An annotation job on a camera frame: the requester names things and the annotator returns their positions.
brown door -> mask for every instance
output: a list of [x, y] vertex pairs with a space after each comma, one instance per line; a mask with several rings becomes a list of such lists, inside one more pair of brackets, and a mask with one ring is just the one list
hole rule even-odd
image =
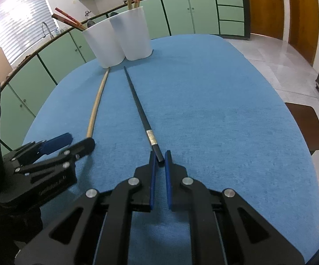
[[251, 32], [277, 39], [283, 38], [283, 0], [249, 0]]
[[289, 43], [312, 65], [319, 37], [318, 0], [289, 0]]

screw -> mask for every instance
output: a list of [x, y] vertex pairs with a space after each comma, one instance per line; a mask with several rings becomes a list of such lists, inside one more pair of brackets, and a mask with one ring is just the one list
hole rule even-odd
[[182, 182], [184, 185], [192, 185], [194, 180], [191, 177], [184, 177]]
[[139, 179], [136, 177], [132, 177], [128, 179], [128, 183], [132, 186], [138, 185], [139, 184]]
[[86, 191], [86, 196], [88, 198], [95, 197], [97, 195], [97, 190], [96, 189], [89, 189]]
[[227, 188], [224, 190], [224, 195], [227, 197], [235, 196], [235, 191], [233, 189]]

black chopstick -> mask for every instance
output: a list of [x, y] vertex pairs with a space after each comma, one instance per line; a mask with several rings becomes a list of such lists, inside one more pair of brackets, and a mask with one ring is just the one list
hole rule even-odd
[[133, 85], [133, 83], [132, 83], [132, 81], [130, 79], [130, 76], [129, 76], [129, 73], [128, 73], [128, 70], [126, 69], [126, 67], [124, 67], [124, 71], [125, 71], [126, 78], [128, 79], [129, 87], [130, 87], [131, 93], [133, 94], [133, 98], [134, 98], [136, 107], [138, 109], [142, 124], [144, 126], [146, 135], [147, 135], [148, 140], [150, 142], [151, 148], [153, 149], [153, 151], [156, 154], [158, 163], [160, 165], [162, 165], [164, 163], [164, 158], [163, 158], [161, 150], [159, 149], [159, 145], [158, 145], [158, 143], [156, 141], [154, 132], [152, 131], [150, 123], [148, 122], [148, 119], [147, 119], [146, 114], [144, 112], [144, 109], [141, 106], [139, 97], [136, 94], [134, 85]]

brown countertop edge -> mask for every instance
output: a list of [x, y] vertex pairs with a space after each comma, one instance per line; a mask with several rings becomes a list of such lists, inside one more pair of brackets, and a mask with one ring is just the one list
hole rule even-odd
[[[98, 17], [101, 17], [103, 15], [106, 15], [110, 12], [113, 12], [113, 11], [116, 11], [117, 9], [120, 9], [122, 7], [124, 7], [126, 4], [122, 4], [122, 5], [119, 5], [118, 7], [115, 7], [107, 12], [104, 12], [102, 14], [99, 14], [99, 15], [96, 15], [90, 19], [87, 19], [87, 20], [84, 20], [82, 21], [81, 23], [82, 24], [85, 24], [88, 20], [93, 20], [93, 19], [96, 19]], [[52, 42], [54, 42], [55, 40], [57, 40], [58, 38], [60, 38], [61, 36], [69, 33], [71, 30], [73, 30], [73, 28], [70, 28], [66, 31], [64, 31], [63, 33], [61, 33], [60, 35], [58, 35], [57, 37], [53, 38], [52, 40], [46, 42], [43, 46], [41, 46], [40, 48], [38, 48], [37, 50], [35, 50], [32, 54], [30, 54], [27, 58], [25, 58], [18, 66], [15, 70], [12, 71], [12, 73], [7, 77], [7, 79], [1, 83], [1, 90], [3, 90], [5, 88], [5, 86], [11, 81], [11, 79], [19, 72], [20, 69], [23, 68], [23, 66], [25, 64], [27, 64], [33, 57], [35, 57], [40, 51], [42, 51], [44, 48], [46, 48], [48, 45], [50, 45]]]

white cup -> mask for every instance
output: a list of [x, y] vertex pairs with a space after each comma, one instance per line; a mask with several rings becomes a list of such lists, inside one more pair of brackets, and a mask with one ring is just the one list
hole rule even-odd
[[142, 7], [110, 17], [109, 21], [129, 61], [143, 59], [152, 54], [150, 35]]
[[103, 68], [120, 64], [125, 58], [109, 20], [107, 18], [82, 32]]

